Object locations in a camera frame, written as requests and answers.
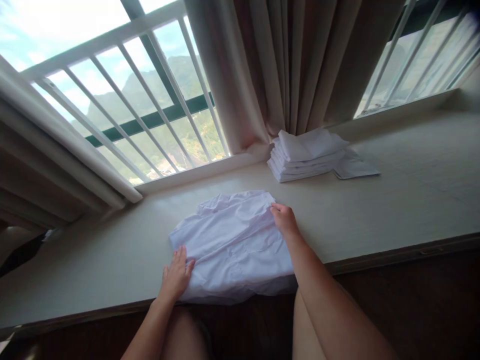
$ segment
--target beige curtain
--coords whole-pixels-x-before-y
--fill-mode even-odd
[[[0,221],[54,229],[141,199],[0,56]]]
[[[185,0],[230,150],[353,118],[405,0]]]

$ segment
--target hand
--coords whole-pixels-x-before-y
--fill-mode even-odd
[[[185,246],[180,246],[173,252],[170,267],[165,265],[163,268],[159,300],[175,303],[184,293],[195,265],[195,260],[192,260],[186,266],[186,260],[187,248]]]
[[[272,202],[270,211],[275,219],[275,225],[283,237],[300,234],[294,211],[291,207]]]

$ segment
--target mountain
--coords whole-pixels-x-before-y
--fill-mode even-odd
[[[199,56],[197,57],[197,60],[200,64],[203,78],[206,79]],[[167,61],[185,99],[191,99],[203,94],[193,62],[189,56],[172,56],[169,57]],[[141,75],[162,109],[173,105],[156,70],[142,71]],[[135,74],[130,74],[125,85],[121,89],[121,92],[141,117],[157,111]],[[123,124],[130,120],[134,120],[133,115],[115,92],[112,91],[94,96],[117,123]],[[90,103],[86,115],[102,131],[113,127],[107,118],[92,103]],[[210,156],[213,159],[220,159],[225,156],[209,110],[207,109],[197,114],[193,114],[192,117],[205,142],[205,146],[207,147]],[[172,121],[171,125],[182,144],[187,149],[195,165],[198,166],[206,163],[207,157],[203,152],[188,119],[183,117]],[[172,160],[177,167],[184,169],[189,169],[191,167],[166,125],[157,126],[153,128],[151,132],[162,148],[170,157],[172,157]],[[159,169],[160,167],[165,167],[165,158],[145,132],[133,135],[131,136],[131,139]],[[145,174],[152,173],[151,167],[148,163],[125,139],[116,141],[115,145]],[[99,147],[98,150],[123,176],[133,182],[136,181],[136,176],[109,150],[104,146]]]

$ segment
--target forearm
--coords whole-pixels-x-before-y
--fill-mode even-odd
[[[327,359],[395,359],[373,323],[338,286],[300,233],[284,236],[299,291]]]
[[[174,301],[160,297],[152,302],[122,360],[158,360],[174,304]]]

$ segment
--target stack of folded clothes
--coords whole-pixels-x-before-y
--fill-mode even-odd
[[[349,145],[348,141],[321,127],[299,136],[281,130],[273,143],[267,164],[279,183],[331,171]]]

